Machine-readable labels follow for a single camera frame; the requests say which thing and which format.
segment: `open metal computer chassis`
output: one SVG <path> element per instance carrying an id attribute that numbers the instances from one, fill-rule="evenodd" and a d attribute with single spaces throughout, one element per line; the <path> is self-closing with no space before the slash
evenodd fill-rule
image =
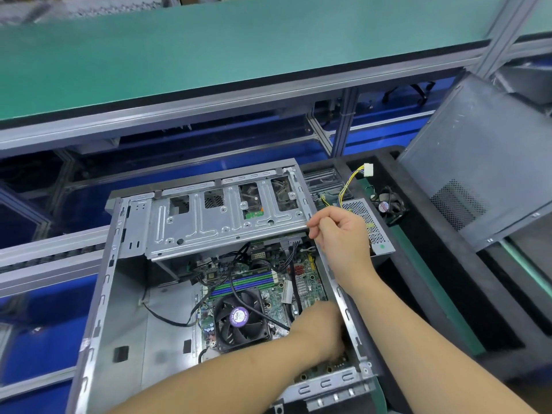
<path id="1" fill-rule="evenodd" d="M 270 180 L 289 177 L 298 208 L 279 211 Z M 264 215 L 245 219 L 238 186 L 257 183 Z M 224 206 L 205 208 L 204 193 L 224 189 Z M 174 212 L 170 199 L 189 197 L 185 214 Z M 113 214 L 100 273 L 83 339 L 68 412 L 104 412 L 160 380 L 197 364 L 202 349 L 200 327 L 179 328 L 155 319 L 141 305 L 144 257 L 163 265 L 164 260 L 203 252 L 214 247 L 242 244 L 261 238 L 305 231 L 316 211 L 303 175 L 294 159 L 205 174 L 156 185 L 130 188 L 112 194 L 107 208 Z M 375 256 L 381 260 L 387 256 Z M 342 368 L 289 386 L 275 402 L 305 400 L 313 410 L 374 389 L 369 356 L 357 332 L 350 299 L 341 291 L 321 251 L 317 267 L 328 299 L 341 309 L 356 360 Z M 152 287 L 146 300 L 154 311 L 184 322 L 201 298 L 200 285 L 183 282 Z M 189 299 L 183 302 L 182 297 Z M 183 353 L 183 343 L 191 350 Z M 129 346 L 128 359 L 115 363 L 114 349 Z"/>

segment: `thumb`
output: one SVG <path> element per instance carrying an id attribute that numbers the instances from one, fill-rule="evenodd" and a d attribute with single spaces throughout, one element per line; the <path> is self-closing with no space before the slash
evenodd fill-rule
<path id="1" fill-rule="evenodd" d="M 333 219 L 329 217 L 322 218 L 318 224 L 319 229 L 322 231 L 324 238 L 330 238 L 337 235 L 340 230 Z"/>

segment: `forearm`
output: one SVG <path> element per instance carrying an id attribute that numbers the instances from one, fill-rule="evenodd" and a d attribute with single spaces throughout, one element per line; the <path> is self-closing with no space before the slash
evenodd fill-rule
<path id="1" fill-rule="evenodd" d="M 318 363 L 302 336 L 290 336 L 216 357 L 142 391 L 112 414 L 259 414 L 293 378 Z"/>
<path id="2" fill-rule="evenodd" d="M 355 289 L 353 299 L 414 413 L 534 413 L 374 273 Z"/>

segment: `hand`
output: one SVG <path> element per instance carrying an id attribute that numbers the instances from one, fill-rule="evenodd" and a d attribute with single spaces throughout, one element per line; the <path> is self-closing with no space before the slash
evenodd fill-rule
<path id="1" fill-rule="evenodd" d="M 345 209 L 328 206 L 307 222 L 309 237 L 326 253 L 337 283 L 352 295 L 366 279 L 378 278 L 370 259 L 366 222 Z"/>
<path id="2" fill-rule="evenodd" d="M 341 326 L 343 318 L 335 302 L 318 301 L 305 308 L 292 323 L 289 338 L 305 343 L 312 365 L 337 359 L 343 354 Z"/>

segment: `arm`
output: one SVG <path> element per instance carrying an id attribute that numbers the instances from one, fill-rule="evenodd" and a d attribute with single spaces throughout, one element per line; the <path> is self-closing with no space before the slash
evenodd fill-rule
<path id="1" fill-rule="evenodd" d="M 516 394 L 422 320 L 379 278 L 364 220 L 327 207 L 308 222 L 336 280 L 416 414 L 535 414 Z"/>
<path id="2" fill-rule="evenodd" d="M 131 397 L 110 414 L 265 411 L 305 370 L 343 353 L 342 318 L 333 302 L 306 308 L 290 333 L 184 370 Z"/>

